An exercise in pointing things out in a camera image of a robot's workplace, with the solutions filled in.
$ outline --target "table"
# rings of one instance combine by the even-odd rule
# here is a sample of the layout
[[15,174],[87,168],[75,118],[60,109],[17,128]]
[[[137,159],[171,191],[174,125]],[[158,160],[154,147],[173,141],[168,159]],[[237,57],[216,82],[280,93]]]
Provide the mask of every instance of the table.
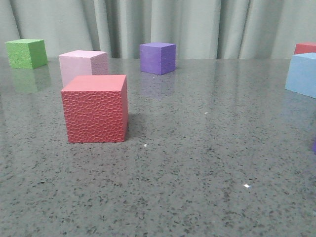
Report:
[[316,101],[284,89],[289,60],[109,63],[127,140],[69,144],[58,60],[0,59],[0,236],[316,236]]

